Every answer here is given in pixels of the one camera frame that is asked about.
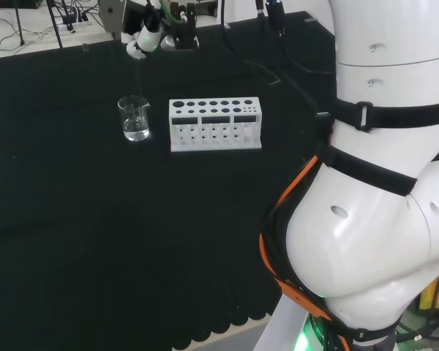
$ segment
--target water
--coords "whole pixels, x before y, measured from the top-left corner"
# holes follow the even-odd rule
[[[149,136],[148,121],[144,117],[137,117],[135,120],[128,118],[123,127],[128,140],[140,141]]]

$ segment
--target green tube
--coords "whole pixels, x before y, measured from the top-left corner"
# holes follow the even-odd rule
[[[172,15],[172,13],[170,13],[170,6],[168,6],[166,2],[169,2],[168,0],[160,0],[160,4],[161,4],[161,10],[165,13],[166,19],[168,20],[169,23],[180,23],[179,20],[177,20],[176,18],[174,18],[174,16]]]

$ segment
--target black tablecloth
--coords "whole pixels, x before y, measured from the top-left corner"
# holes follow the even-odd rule
[[[289,16],[292,55],[331,69],[333,38]],[[313,155],[313,111],[226,51],[143,63],[151,139],[125,140],[117,100],[135,91],[117,42],[0,59],[0,350],[170,350],[272,313],[279,291],[258,255],[260,221]],[[254,21],[241,55],[283,65]],[[321,106],[332,78],[283,66]],[[260,97],[259,151],[169,152],[168,100]]]

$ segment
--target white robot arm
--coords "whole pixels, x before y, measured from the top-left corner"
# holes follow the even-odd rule
[[[439,276],[439,162],[432,162],[439,152],[439,0],[329,2],[337,97],[345,106],[327,148],[337,160],[324,155],[316,166],[290,216],[285,254],[300,283],[363,335],[394,327]],[[398,191],[401,178],[416,185]],[[394,332],[349,347],[398,350]]]
[[[171,8],[167,8],[164,0],[127,2],[123,27],[140,29],[134,34],[122,33],[122,42],[127,44],[127,53],[131,57],[137,60],[144,59],[159,45],[163,50],[198,48],[198,39],[195,36],[195,5],[188,4],[187,7],[175,8],[172,6],[173,4]],[[167,33],[164,39],[162,39],[163,33]]]

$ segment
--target power strip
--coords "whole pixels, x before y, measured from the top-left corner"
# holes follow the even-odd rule
[[[88,20],[84,20],[83,22],[74,22],[74,23],[72,23],[72,26],[74,29],[77,29],[77,28],[81,28],[81,27],[90,26],[92,24],[93,23],[92,23],[91,19],[88,18]],[[67,25],[60,23],[59,25],[57,25],[57,28],[59,29],[59,31],[66,31]]]

